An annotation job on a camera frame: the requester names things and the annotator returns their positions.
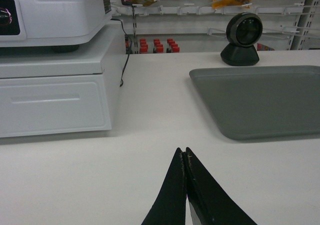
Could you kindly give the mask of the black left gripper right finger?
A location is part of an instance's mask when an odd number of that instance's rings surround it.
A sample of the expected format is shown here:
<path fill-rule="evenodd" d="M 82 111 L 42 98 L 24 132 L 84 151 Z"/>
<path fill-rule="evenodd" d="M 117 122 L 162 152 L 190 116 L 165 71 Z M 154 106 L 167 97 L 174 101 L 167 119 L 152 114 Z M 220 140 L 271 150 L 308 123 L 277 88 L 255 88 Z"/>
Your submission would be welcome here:
<path fill-rule="evenodd" d="M 194 152 L 184 152 L 186 191 L 194 225 L 255 225 L 224 191 Z"/>

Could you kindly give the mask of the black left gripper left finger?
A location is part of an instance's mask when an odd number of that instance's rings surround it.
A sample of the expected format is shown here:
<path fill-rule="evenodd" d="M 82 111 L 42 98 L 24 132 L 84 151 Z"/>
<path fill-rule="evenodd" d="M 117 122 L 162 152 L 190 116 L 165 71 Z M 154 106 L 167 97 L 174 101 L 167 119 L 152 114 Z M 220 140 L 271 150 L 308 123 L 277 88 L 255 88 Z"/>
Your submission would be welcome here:
<path fill-rule="evenodd" d="M 186 223 L 186 183 L 183 151 L 178 147 L 159 193 L 142 224 L 184 225 Z"/>

